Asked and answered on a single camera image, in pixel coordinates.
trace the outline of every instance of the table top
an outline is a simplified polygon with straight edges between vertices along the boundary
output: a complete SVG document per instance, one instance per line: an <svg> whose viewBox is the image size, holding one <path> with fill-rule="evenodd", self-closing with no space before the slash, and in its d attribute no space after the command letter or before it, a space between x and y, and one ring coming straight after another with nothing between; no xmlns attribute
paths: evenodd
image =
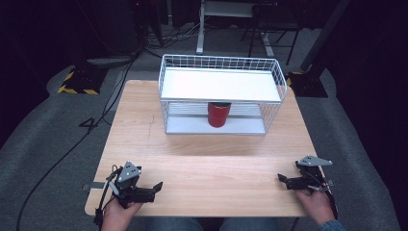
<svg viewBox="0 0 408 231"><path fill-rule="evenodd" d="M167 135L158 82L131 80L94 182L130 161L142 166L138 187L164 182L138 216L299 217L306 214L277 173L300 176L294 162L306 155L316 152L291 89L264 136ZM102 192L90 190L87 214L94 216Z"/></svg>

